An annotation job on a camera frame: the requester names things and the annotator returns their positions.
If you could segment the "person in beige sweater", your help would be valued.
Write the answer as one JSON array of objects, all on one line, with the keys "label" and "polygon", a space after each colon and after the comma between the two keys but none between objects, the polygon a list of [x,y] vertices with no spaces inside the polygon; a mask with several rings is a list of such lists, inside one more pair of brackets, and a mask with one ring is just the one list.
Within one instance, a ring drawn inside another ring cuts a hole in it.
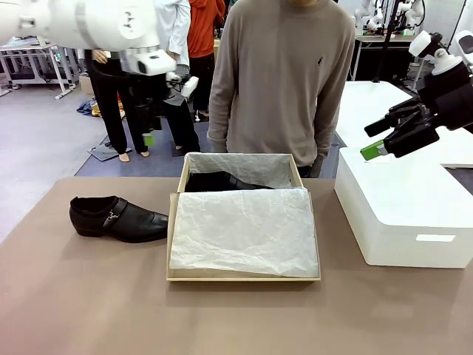
[{"label": "person in beige sweater", "polygon": [[235,90],[226,153],[290,154],[310,178],[314,119],[340,106],[354,42],[334,0],[237,0],[212,80]]}]

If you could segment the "mannequin white jacket black trousers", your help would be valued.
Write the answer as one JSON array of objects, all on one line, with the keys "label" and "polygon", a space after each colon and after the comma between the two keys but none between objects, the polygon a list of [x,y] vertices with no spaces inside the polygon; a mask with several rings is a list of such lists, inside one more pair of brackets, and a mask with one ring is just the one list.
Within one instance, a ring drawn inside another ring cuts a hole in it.
[{"label": "mannequin white jacket black trousers", "polygon": [[147,158],[149,148],[144,145],[143,130],[135,115],[129,76],[122,70],[118,54],[105,50],[85,50],[84,59],[109,141],[119,154],[120,161],[129,161],[128,143],[120,113],[122,109],[136,153]]}]

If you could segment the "white plastic storage bin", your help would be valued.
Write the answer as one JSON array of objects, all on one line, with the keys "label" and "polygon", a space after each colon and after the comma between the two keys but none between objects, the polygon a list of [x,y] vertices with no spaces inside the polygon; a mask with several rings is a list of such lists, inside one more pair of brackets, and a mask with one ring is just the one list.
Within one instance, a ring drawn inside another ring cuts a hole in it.
[{"label": "white plastic storage bin", "polygon": [[339,151],[335,192],[371,266],[465,269],[473,195],[439,163]]}]

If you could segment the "black stand pole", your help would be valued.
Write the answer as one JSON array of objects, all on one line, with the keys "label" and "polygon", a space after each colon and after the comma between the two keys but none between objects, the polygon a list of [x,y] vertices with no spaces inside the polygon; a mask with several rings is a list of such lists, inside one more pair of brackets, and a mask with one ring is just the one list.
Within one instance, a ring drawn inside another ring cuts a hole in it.
[{"label": "black stand pole", "polygon": [[393,0],[391,16],[390,16],[388,27],[387,27],[387,34],[385,36],[384,44],[383,44],[383,47],[382,47],[380,61],[378,63],[378,69],[376,70],[376,74],[374,75],[374,77],[372,79],[373,83],[379,83],[380,82],[381,72],[382,72],[382,68],[383,68],[383,65],[384,65],[384,59],[386,57],[387,50],[389,48],[389,42],[390,42],[392,33],[394,31],[394,28],[395,28],[395,18],[396,18],[396,13],[398,12],[398,6],[399,6],[400,2],[401,2],[401,0]]}]

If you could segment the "white curtain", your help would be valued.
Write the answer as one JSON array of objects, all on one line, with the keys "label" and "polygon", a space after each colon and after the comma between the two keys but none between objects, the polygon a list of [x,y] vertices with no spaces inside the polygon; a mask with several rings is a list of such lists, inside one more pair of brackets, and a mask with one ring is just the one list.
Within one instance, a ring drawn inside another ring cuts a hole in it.
[{"label": "white curtain", "polygon": [[473,33],[473,0],[462,0],[462,2],[459,16],[457,17],[452,35],[450,36],[447,45],[448,51],[454,55],[460,54],[459,46],[455,42],[455,36],[464,30]]}]

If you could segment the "white frame lab desk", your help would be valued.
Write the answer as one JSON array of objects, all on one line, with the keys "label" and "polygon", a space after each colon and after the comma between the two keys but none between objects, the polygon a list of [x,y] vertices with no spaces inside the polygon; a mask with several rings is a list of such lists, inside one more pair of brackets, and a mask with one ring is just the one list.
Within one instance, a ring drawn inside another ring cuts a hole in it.
[{"label": "white frame lab desk", "polygon": [[24,43],[0,46],[0,69],[6,77],[6,90],[24,85],[58,85],[56,99],[71,93],[79,82],[76,50],[56,44]]}]

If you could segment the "brown top lab table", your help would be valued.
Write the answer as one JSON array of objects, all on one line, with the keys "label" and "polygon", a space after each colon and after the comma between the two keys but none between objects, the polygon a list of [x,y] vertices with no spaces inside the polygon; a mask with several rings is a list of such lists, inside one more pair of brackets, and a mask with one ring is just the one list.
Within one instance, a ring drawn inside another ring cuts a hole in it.
[{"label": "brown top lab table", "polygon": [[355,37],[355,47],[348,79],[351,81],[380,81],[395,83],[407,78],[409,65],[414,57],[409,46],[415,35],[394,35],[383,54],[385,37],[360,35]]}]

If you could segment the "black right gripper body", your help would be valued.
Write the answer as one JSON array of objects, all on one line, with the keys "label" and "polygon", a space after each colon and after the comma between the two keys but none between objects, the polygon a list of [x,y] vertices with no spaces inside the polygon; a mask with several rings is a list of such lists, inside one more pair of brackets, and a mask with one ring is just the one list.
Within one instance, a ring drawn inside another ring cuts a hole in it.
[{"label": "black right gripper body", "polygon": [[418,94],[433,127],[456,130],[473,124],[473,83],[462,61],[444,73],[424,76]]}]

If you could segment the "person in orange hoodie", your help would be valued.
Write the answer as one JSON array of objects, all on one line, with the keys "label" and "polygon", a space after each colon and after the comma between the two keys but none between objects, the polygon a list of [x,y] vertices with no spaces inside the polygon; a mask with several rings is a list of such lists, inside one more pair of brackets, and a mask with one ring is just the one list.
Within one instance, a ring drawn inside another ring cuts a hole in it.
[{"label": "person in orange hoodie", "polygon": [[191,26],[188,31],[190,73],[199,78],[193,93],[196,119],[208,118],[211,83],[214,75],[214,28],[225,15],[225,0],[189,0]]}]

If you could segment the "grey mannequin base plate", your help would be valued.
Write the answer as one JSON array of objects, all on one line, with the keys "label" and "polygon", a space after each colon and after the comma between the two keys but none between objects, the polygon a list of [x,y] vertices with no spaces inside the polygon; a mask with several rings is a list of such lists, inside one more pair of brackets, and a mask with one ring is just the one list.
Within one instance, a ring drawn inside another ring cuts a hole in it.
[{"label": "grey mannequin base plate", "polygon": [[109,141],[105,141],[88,150],[89,154],[99,161],[103,162],[119,156]]}]

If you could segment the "person's left forearm beige sleeve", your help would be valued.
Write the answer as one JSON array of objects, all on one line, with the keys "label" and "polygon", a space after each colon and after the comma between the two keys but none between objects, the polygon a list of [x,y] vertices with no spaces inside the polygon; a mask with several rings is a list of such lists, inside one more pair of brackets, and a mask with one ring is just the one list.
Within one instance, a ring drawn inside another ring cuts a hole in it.
[{"label": "person's left forearm beige sleeve", "polygon": [[310,169],[310,177],[318,178],[321,173],[324,159],[328,156],[333,133],[338,123],[339,106],[328,115],[316,114],[314,119],[314,139],[316,143],[317,155]]}]

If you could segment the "pile of clothes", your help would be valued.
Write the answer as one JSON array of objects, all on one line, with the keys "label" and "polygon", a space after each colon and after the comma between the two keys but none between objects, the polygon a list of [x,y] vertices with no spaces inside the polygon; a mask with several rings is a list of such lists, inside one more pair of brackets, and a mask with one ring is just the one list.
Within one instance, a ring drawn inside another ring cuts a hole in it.
[{"label": "pile of clothes", "polygon": [[101,111],[98,106],[98,102],[96,100],[84,101],[76,109],[76,112],[88,117],[98,117],[98,118],[102,117]]}]

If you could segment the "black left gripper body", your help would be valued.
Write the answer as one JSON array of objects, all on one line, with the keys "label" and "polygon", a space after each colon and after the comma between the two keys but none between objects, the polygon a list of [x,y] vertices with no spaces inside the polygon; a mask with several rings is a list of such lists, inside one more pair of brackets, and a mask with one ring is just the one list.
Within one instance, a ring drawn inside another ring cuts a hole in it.
[{"label": "black left gripper body", "polygon": [[152,118],[160,117],[161,101],[166,94],[165,76],[130,75],[129,83],[140,129],[153,127]]}]

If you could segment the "black leather buckle shoe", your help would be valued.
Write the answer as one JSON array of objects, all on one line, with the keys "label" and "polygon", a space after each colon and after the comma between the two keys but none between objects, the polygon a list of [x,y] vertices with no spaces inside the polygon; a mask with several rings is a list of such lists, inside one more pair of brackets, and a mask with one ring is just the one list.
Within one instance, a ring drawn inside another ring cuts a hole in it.
[{"label": "black leather buckle shoe", "polygon": [[238,190],[271,189],[269,186],[246,183],[224,171],[191,173],[185,192],[226,192]]},{"label": "black leather buckle shoe", "polygon": [[69,218],[83,237],[111,237],[124,243],[148,243],[167,237],[169,217],[117,196],[75,197]]}]

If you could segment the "mannequin white shirt grey shorts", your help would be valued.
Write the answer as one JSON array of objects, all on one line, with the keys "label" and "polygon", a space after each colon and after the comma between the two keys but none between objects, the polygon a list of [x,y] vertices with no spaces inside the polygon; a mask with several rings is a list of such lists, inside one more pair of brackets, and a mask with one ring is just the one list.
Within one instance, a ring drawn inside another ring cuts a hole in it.
[{"label": "mannequin white shirt grey shorts", "polygon": [[[176,62],[176,73],[190,73],[188,57],[188,31],[191,26],[189,0],[154,0],[157,32],[160,46]],[[163,108],[176,149],[187,152],[200,151],[200,143],[191,119],[187,100],[175,89],[163,101]]]}]

